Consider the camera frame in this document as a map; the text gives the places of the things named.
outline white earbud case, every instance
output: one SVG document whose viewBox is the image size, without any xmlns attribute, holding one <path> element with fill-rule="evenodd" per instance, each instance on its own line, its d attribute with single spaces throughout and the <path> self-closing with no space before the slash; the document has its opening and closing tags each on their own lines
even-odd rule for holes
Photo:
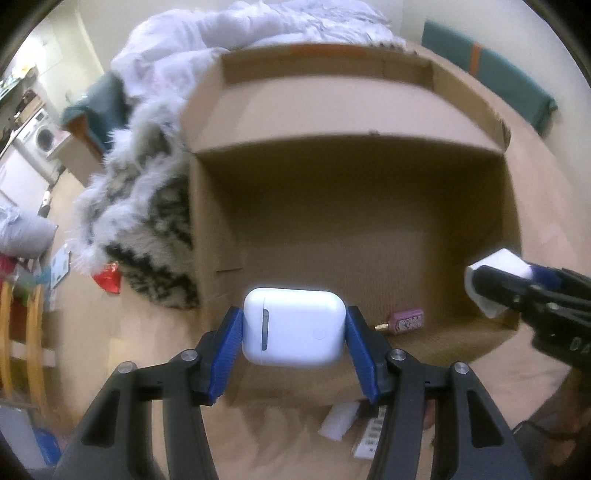
<svg viewBox="0 0 591 480">
<path fill-rule="evenodd" d="M 331 364 L 343 353 L 345 315 L 328 291 L 257 288 L 244 300 L 242 351 L 258 365 Z"/>
</svg>

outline white duvet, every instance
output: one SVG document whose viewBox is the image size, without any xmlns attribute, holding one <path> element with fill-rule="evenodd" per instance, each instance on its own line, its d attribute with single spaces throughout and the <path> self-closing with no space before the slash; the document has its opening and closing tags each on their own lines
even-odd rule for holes
<svg viewBox="0 0 591 480">
<path fill-rule="evenodd" d="M 165 90 L 186 99 L 217 56 L 229 50 L 315 42 L 404 48 L 388 24 L 359 0 L 240 1 L 220 12 L 171 10 L 137 26 L 111 69 L 133 105 Z"/>
</svg>

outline metal screw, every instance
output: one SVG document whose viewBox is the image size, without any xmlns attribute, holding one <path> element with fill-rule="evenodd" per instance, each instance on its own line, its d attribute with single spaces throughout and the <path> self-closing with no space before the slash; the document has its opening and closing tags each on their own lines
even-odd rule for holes
<svg viewBox="0 0 591 480">
<path fill-rule="evenodd" d="M 133 362 L 123 362 L 122 364 L 119 364 L 119 366 L 117 367 L 117 371 L 120 374 L 128 374 L 137 368 L 138 366 Z"/>
<path fill-rule="evenodd" d="M 464 362 L 456 362 L 453 364 L 453 369 L 459 374 L 466 375 L 470 371 L 470 367 Z"/>
<path fill-rule="evenodd" d="M 401 350 L 400 348 L 390 350 L 389 355 L 392 360 L 396 360 L 398 362 L 401 362 L 402 360 L 406 359 L 406 352 L 404 350 Z"/>
<path fill-rule="evenodd" d="M 183 360 L 185 360 L 186 362 L 192 362 L 193 360 L 196 360 L 197 357 L 198 357 L 198 354 L 193 349 L 185 350 L 184 352 L 181 353 L 181 358 Z"/>
</svg>

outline washing machine door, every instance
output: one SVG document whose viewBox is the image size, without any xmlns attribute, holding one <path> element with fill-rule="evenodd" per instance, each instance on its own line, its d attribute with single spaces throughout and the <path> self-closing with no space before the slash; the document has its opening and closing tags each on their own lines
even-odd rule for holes
<svg viewBox="0 0 591 480">
<path fill-rule="evenodd" d="M 39 127 L 35 135 L 35 146 L 42 154 L 47 154 L 53 150 L 56 142 L 56 136 L 51 128 L 47 126 Z"/>
</svg>

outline red packet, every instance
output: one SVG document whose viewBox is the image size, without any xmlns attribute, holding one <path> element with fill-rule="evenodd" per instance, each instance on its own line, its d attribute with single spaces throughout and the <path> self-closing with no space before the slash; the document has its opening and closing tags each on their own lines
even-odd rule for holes
<svg viewBox="0 0 591 480">
<path fill-rule="evenodd" d="M 92 278 L 99 287 L 109 293 L 118 295 L 121 291 L 121 272 L 117 262 L 110 263 L 101 273 L 93 275 Z"/>
</svg>

